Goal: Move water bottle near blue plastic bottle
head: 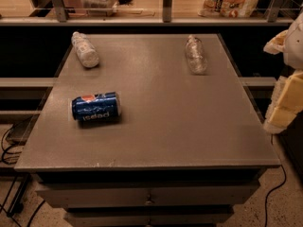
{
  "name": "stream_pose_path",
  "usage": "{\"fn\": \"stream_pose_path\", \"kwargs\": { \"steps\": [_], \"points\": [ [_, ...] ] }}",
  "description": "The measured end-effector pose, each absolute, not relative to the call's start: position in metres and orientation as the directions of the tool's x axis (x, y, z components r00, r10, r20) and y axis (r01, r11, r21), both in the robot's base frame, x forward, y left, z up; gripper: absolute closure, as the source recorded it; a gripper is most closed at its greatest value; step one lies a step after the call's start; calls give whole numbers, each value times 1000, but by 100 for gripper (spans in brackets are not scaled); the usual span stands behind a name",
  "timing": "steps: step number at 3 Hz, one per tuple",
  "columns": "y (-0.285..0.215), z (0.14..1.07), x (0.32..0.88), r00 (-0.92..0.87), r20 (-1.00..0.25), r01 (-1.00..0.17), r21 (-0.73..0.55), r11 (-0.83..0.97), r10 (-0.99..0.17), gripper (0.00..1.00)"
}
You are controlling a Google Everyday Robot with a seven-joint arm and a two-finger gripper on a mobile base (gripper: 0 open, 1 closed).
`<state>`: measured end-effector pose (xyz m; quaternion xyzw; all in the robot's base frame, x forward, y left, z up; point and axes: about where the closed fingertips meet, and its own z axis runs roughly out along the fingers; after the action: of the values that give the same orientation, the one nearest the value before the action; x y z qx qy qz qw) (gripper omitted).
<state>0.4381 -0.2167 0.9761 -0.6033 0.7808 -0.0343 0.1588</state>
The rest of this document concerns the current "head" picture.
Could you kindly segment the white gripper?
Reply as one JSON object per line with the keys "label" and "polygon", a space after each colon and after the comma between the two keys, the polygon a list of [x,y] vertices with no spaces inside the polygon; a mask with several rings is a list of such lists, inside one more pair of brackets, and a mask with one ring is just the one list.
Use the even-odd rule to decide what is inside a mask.
{"label": "white gripper", "polygon": [[[295,70],[303,69],[303,13],[272,38],[263,51],[272,55],[283,53],[284,63]],[[271,134],[285,131],[303,111],[303,71],[289,77],[280,76],[275,84],[263,128]]]}

